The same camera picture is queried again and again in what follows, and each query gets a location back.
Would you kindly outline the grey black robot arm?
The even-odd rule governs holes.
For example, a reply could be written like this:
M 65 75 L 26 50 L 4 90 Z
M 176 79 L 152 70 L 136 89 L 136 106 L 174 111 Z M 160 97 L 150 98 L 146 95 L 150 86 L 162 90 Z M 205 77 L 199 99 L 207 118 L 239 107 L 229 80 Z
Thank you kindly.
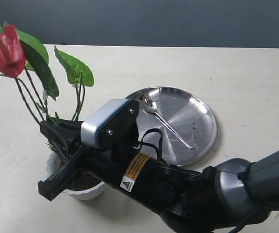
M 168 165 L 141 152 L 137 123 L 101 126 L 98 145 L 82 142 L 82 122 L 42 121 L 40 131 L 66 162 L 38 192 L 55 199 L 84 173 L 159 215 L 177 233 L 212 233 L 264 222 L 279 211 L 279 151 L 255 163 L 234 158 L 201 172 Z

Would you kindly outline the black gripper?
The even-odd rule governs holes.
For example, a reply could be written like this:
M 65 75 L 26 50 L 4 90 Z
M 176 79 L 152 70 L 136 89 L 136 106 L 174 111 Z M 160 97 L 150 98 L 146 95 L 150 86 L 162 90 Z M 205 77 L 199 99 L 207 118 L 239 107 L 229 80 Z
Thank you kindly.
M 167 165 L 128 142 L 104 149 L 75 143 L 62 155 L 62 165 L 37 184 L 49 201 L 88 172 L 161 218 L 210 218 L 216 213 L 212 167 L 197 172 Z

